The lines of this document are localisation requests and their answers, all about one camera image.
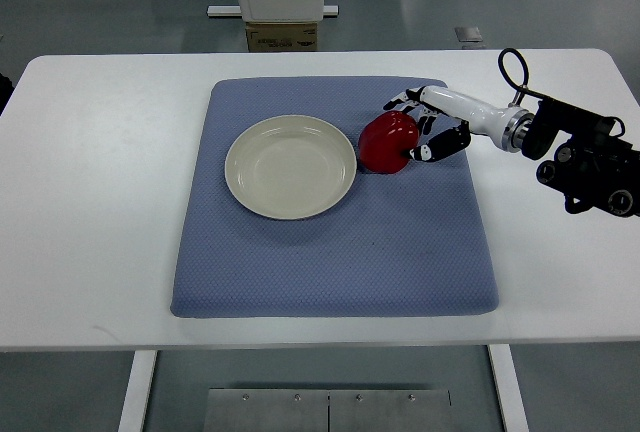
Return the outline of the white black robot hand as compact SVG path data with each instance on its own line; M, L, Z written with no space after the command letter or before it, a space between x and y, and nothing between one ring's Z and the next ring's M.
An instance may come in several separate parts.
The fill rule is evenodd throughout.
M533 117L517 105L498 108L440 86L407 89L392 98L383 109L405 114L417 109L422 134L428 134L440 116L459 122L458 126L404 152L408 158L420 162L436 162L464 150L470 145L473 135L488 137L498 149L515 153L520 150L522 142L518 134Z

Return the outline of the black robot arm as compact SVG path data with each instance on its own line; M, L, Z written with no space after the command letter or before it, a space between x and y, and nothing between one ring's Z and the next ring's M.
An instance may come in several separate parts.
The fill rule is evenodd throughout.
M639 214L639 152L624 141L623 121L542 97L535 114L505 128L506 145L531 160L542 159L557 135L569 138L536 170L539 183L563 194L565 210L592 208L615 217Z

